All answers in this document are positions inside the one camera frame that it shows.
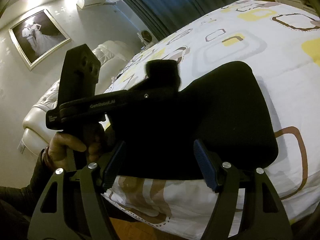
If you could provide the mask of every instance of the wooden floor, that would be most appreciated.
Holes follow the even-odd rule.
[[[179,236],[160,231],[145,223],[127,222],[110,218],[120,240],[185,240]]]

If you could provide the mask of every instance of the air conditioner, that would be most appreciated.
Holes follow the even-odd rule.
[[[104,4],[106,0],[78,0],[77,5],[83,9],[92,5],[101,5]]]

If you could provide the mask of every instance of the picture frame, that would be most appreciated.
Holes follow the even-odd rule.
[[[47,9],[21,20],[9,29],[9,34],[30,71],[47,56],[71,41]]]

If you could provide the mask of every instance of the wall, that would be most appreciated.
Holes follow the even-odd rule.
[[[137,28],[111,5],[81,10],[76,0],[57,0],[35,8],[46,8],[72,41],[49,55],[32,71],[23,63],[9,37],[9,26],[0,30],[0,186],[23,187],[30,181],[35,158],[29,151],[18,153],[23,135],[22,121],[32,105],[60,77],[65,53],[87,43],[90,49],[107,40],[119,40],[138,52]]]
[[[116,2],[118,9],[132,22],[132,24],[139,30],[147,30],[151,33],[148,27],[143,23],[143,21],[132,11],[132,9],[123,0],[108,0],[110,2]],[[157,43],[158,40],[152,34],[152,41]]]

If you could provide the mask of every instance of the patterned bedspread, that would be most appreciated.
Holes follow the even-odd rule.
[[[244,61],[270,112],[279,155],[265,169],[293,223],[320,201],[320,22],[303,10],[240,0],[213,11],[137,54],[106,92],[144,79],[153,59],[179,63],[180,90],[218,66]],[[160,230],[200,239],[217,200],[203,180],[117,177],[104,197],[132,217]],[[230,235],[240,225],[239,191]]]

